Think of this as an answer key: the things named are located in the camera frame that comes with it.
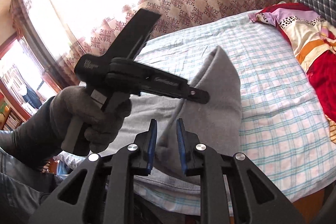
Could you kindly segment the grey gloved left hand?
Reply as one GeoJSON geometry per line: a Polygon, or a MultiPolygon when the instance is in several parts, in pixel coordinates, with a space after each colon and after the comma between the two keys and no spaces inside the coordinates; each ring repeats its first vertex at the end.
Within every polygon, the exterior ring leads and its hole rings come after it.
{"type": "Polygon", "coordinates": [[[69,86],[51,100],[50,121],[63,151],[86,156],[107,149],[130,112],[128,93],[114,93],[103,111],[84,87],[69,86]]]}

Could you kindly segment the black sleeved left forearm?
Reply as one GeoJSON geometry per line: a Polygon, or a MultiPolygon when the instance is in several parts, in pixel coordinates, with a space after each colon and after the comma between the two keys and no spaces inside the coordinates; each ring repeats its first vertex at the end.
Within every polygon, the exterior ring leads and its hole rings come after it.
{"type": "Polygon", "coordinates": [[[42,172],[61,151],[61,140],[51,125],[51,102],[15,130],[1,131],[1,223],[27,223],[62,182],[42,172]]]}

